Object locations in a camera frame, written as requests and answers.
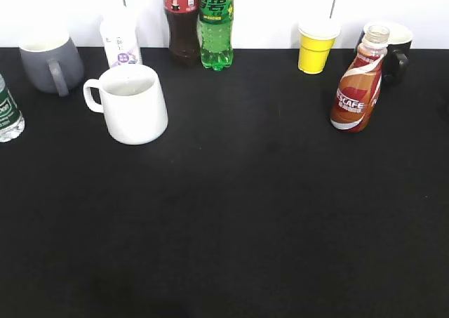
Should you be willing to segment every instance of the white wall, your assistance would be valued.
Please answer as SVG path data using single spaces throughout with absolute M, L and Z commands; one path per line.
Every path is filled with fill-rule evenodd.
M 394 20 L 415 34 L 415 48 L 449 48 L 449 5 L 445 0 L 337 0 L 334 18 L 342 23 L 336 48 L 353 48 L 369 20 Z M 162 0 L 126 0 L 138 17 L 142 46 L 168 45 Z M 297 20 L 327 17 L 333 0 L 235 0 L 235 48 L 297 48 Z M 68 26 L 78 46 L 101 46 L 101 13 L 121 0 L 1 0 L 0 46 L 17 46 L 18 37 L 42 18 Z
M 413 31 L 413 48 L 449 48 L 448 0 L 337 0 L 333 17 L 342 24 L 336 48 L 353 48 L 368 21 L 401 23 Z
M 104 8 L 121 0 L 0 0 L 0 46 L 17 46 L 19 36 L 42 21 L 67 26 L 78 46 L 101 46 Z
M 297 20 L 305 13 L 328 17 L 333 0 L 235 0 L 235 48 L 298 47 Z M 162 0 L 126 0 L 138 13 L 143 46 L 168 46 Z

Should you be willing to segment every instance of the white bottle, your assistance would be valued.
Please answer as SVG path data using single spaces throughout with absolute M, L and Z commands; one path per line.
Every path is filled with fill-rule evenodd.
M 105 44 L 109 67 L 123 64 L 142 64 L 142 56 L 135 35 L 135 19 L 125 7 L 118 7 L 103 16 L 100 33 Z

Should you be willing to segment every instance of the plastic bottle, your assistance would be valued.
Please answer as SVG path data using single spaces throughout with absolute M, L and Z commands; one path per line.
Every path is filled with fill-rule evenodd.
M 368 28 L 355 60 L 338 86 L 330 113 L 330 122 L 335 128 L 360 132 L 368 125 L 380 94 L 388 38 L 388 28 L 380 25 Z
M 25 120 L 0 75 L 0 143 L 17 138 L 25 129 Z
M 181 65 L 192 66 L 199 59 L 196 33 L 198 0 L 163 0 L 170 27 L 170 54 Z
M 135 19 L 125 7 L 118 7 L 103 16 L 100 33 L 105 44 L 109 67 L 123 64 L 142 64 L 142 56 L 135 35 Z
M 234 0 L 200 0 L 201 62 L 220 71 L 234 59 L 231 46 Z

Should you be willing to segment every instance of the cup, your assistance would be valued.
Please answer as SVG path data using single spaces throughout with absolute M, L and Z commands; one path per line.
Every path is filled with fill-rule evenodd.
M 94 101 L 91 88 L 99 90 L 101 104 Z M 100 79 L 89 79 L 83 92 L 89 109 L 104 114 L 109 134 L 120 143 L 149 143 L 167 128 L 161 83 L 150 67 L 139 64 L 113 67 Z
M 413 41 L 413 33 L 405 26 L 389 21 L 369 22 L 363 27 L 357 47 L 361 43 L 363 35 L 372 25 L 382 25 L 390 30 L 388 39 L 388 54 L 384 58 L 382 66 L 382 84 L 394 85 L 401 82 L 408 67 L 408 54 Z
M 331 19 L 315 19 L 299 24 L 300 59 L 298 68 L 306 74 L 323 71 L 330 49 L 340 35 L 340 26 Z
M 81 83 L 83 62 L 67 30 L 34 30 L 21 38 L 19 48 L 25 72 L 38 90 L 65 97 Z

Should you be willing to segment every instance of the green label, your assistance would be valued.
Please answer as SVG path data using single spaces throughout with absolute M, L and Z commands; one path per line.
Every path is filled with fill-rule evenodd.
M 234 19 L 234 0 L 200 0 L 199 19 L 204 23 L 221 25 Z
M 0 92 L 0 129 L 14 124 L 20 118 L 20 111 L 8 88 Z

